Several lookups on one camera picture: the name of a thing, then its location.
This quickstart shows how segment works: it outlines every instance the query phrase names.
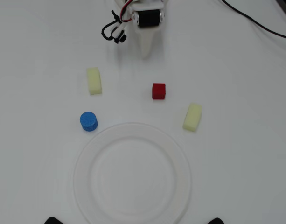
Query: sponge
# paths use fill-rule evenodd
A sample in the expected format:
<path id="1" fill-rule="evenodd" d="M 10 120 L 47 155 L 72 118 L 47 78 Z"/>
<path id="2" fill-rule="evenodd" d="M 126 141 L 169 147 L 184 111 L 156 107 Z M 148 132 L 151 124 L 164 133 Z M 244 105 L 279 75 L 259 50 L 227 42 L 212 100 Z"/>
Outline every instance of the sponge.
<path id="1" fill-rule="evenodd" d="M 199 104 L 191 104 L 184 120 L 183 128 L 195 132 L 202 115 L 202 106 Z"/>
<path id="2" fill-rule="evenodd" d="M 98 68 L 87 69 L 88 89 L 91 95 L 102 93 Z"/>

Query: red block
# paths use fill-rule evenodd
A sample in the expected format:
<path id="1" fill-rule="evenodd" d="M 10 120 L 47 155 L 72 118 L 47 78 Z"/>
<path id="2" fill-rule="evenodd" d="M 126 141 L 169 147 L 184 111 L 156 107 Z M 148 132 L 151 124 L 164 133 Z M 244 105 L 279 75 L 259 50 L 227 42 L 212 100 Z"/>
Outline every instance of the red block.
<path id="1" fill-rule="evenodd" d="M 166 84 L 153 83 L 152 99 L 165 99 L 166 97 Z"/>

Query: white table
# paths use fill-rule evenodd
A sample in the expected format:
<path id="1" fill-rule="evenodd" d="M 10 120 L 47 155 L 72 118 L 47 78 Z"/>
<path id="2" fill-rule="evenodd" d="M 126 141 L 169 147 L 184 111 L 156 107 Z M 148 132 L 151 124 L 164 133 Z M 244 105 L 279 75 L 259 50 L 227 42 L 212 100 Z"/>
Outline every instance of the white table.
<path id="1" fill-rule="evenodd" d="M 286 35 L 275 0 L 229 0 Z M 101 28 L 111 0 L 0 0 L 0 224 L 49 216 L 85 224 L 72 190 L 77 157 L 98 132 L 143 122 L 171 135 L 193 178 L 181 224 L 286 223 L 286 40 L 266 34 L 218 0 L 171 0 L 152 55 L 130 34 L 117 46 Z M 99 67 L 90 96 L 85 69 Z M 165 102 L 151 99 L 165 82 Z M 197 133 L 182 129 L 203 105 Z M 80 115 L 98 117 L 85 132 Z"/>

